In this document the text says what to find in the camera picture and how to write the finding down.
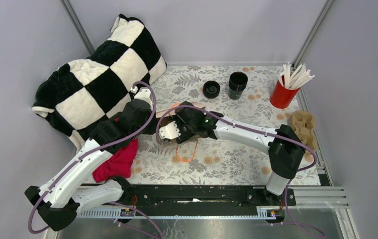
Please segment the peach paper bag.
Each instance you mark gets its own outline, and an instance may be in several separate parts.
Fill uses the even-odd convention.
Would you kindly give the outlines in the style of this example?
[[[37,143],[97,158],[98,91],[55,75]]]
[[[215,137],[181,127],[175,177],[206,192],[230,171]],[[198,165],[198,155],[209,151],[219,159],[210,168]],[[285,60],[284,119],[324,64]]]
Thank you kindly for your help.
[[[156,119],[159,123],[158,135],[162,147],[174,147],[174,158],[182,163],[189,163],[195,159],[196,151],[200,136],[189,130],[185,121],[179,117],[184,113],[183,108],[177,108],[178,106],[191,105],[201,109],[205,108],[205,105],[198,102],[184,101],[181,103],[175,103],[168,110],[161,110],[156,112]],[[179,156],[179,149],[181,146],[187,143],[194,143],[192,148],[192,155],[188,156],[188,151],[183,150],[183,156]]]

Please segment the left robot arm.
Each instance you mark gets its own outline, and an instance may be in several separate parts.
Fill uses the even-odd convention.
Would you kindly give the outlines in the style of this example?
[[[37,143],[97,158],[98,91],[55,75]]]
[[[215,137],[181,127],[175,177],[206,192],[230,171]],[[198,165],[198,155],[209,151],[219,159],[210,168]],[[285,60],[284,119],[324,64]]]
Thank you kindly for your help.
[[[156,106],[156,99],[132,99],[122,112],[97,125],[81,150],[56,176],[39,187],[28,187],[24,193],[33,205],[27,223],[29,232],[60,231],[79,213],[104,203],[128,204],[133,197],[133,187],[121,176],[80,192],[77,189],[99,166],[136,136],[147,132],[147,127],[155,120]]]

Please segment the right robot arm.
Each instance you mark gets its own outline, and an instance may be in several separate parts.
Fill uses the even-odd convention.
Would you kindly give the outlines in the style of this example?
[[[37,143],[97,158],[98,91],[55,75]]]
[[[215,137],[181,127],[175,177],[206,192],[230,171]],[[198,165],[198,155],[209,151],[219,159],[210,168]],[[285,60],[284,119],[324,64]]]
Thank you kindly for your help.
[[[263,197],[270,205],[276,205],[283,199],[285,188],[297,174],[306,151],[295,132],[285,124],[279,128],[248,125],[218,112],[197,109],[189,102],[183,102],[174,111],[173,120],[180,134],[178,143],[192,137],[211,138],[240,143],[265,153],[272,172]]]

